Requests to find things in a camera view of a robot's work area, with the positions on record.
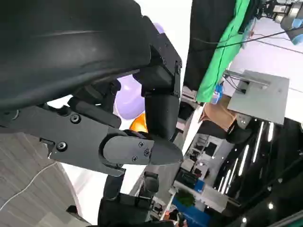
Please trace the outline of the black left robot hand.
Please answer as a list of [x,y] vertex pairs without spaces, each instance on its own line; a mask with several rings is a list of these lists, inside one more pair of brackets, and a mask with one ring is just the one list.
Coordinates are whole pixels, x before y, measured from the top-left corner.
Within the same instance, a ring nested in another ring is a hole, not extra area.
[[[182,60],[133,0],[3,0],[0,124],[38,137],[51,159],[120,176],[123,165],[182,161],[171,142]],[[132,75],[148,131],[120,130],[102,92]]]

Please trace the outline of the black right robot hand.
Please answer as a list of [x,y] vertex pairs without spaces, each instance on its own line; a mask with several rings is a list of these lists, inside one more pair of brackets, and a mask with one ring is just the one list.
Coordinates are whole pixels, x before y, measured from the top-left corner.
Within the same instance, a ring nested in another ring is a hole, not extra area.
[[99,227],[172,227],[171,221],[148,220],[152,199],[159,189],[158,175],[144,172],[138,196],[121,193],[124,175],[106,179],[98,211]]

